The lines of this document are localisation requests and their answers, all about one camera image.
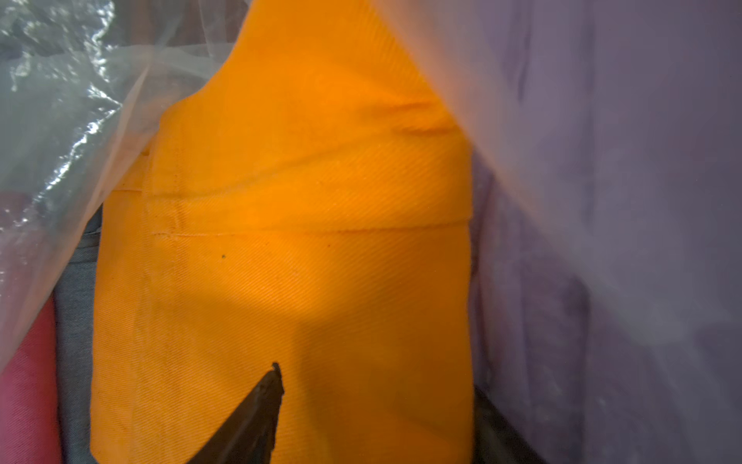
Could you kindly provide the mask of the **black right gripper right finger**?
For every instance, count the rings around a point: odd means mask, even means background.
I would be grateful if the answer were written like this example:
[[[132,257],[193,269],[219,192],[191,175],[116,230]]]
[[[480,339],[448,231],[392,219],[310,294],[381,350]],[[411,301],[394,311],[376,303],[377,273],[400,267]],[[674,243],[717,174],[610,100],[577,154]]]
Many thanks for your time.
[[[546,463],[479,388],[475,388],[475,450],[471,462]]]

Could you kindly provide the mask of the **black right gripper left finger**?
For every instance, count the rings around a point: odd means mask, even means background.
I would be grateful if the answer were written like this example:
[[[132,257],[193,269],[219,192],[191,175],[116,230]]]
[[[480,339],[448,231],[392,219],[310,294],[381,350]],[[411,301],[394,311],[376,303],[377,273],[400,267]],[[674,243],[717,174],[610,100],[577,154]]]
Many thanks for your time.
[[[284,396],[278,363],[272,364],[188,464],[269,464]]]

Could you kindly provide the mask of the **orange trousers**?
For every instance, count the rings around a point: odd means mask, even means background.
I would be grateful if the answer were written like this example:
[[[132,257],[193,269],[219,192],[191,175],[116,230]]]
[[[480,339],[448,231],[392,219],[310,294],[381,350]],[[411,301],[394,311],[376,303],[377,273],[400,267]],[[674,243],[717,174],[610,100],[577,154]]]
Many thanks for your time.
[[[467,463],[471,146],[366,1],[256,1],[104,202],[91,450],[183,463],[273,363],[276,463]]]

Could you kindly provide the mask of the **clear plastic vacuum bag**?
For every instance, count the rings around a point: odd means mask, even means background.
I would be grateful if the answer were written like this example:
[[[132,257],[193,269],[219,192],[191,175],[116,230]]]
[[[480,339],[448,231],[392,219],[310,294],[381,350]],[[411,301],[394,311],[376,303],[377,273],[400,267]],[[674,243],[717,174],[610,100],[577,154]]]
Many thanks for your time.
[[[156,131],[164,110],[226,60],[245,1],[5,1],[1,5],[1,358],[9,361],[63,272],[88,218]],[[461,104],[477,158],[535,224],[558,212],[539,196],[543,167],[523,108],[496,68],[504,109]]]

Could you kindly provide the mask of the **lilac trousers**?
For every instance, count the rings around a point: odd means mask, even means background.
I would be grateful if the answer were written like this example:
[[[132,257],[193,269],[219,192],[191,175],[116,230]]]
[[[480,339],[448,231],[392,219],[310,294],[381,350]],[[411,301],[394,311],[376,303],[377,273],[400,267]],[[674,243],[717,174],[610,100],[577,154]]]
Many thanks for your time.
[[[741,5],[480,1],[543,167],[475,163],[475,382],[549,463],[741,459]]]

